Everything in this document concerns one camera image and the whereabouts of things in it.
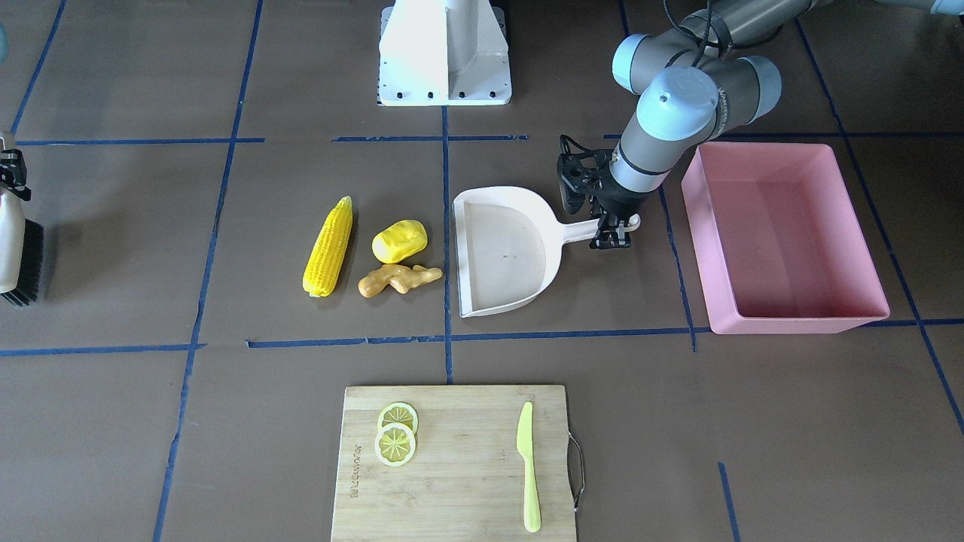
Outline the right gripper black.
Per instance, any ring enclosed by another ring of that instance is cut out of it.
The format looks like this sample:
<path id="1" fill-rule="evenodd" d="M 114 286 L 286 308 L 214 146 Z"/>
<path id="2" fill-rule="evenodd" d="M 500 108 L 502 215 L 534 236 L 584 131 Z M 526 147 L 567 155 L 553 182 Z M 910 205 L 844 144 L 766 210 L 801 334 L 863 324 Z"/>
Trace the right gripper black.
<path id="1" fill-rule="evenodd" d="M 1 151 L 1 182 L 4 189 L 9 190 L 24 202 L 32 198 L 32 191 L 26 186 L 26 163 L 21 150 Z"/>

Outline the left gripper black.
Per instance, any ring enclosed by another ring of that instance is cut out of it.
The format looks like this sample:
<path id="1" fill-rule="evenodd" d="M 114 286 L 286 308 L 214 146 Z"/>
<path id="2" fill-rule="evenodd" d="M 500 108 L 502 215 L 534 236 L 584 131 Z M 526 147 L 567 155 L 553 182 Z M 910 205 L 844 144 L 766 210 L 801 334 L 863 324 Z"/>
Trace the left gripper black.
<path id="1" fill-rule="evenodd" d="M 589 246 L 595 250 L 627 249 L 631 246 L 630 231 L 636 226 L 641 205 L 654 190 L 636 192 L 616 182 L 612 176 L 600 176 L 592 189 L 592 218 L 596 218 L 596 232 Z"/>

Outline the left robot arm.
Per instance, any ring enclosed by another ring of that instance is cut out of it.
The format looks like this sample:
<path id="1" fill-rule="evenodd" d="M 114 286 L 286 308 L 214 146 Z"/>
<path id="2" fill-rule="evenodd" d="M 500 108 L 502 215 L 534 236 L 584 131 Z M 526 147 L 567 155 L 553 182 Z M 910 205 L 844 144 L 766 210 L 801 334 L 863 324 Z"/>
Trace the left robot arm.
<path id="1" fill-rule="evenodd" d="M 585 190 L 598 230 L 593 249 L 630 247 L 630 219 L 689 148 L 747 126 L 782 95 L 765 57 L 730 58 L 778 34 L 822 1 L 709 1 L 659 35 L 628 35 L 612 58 L 614 81 L 637 97 L 615 148 L 569 185 Z"/>

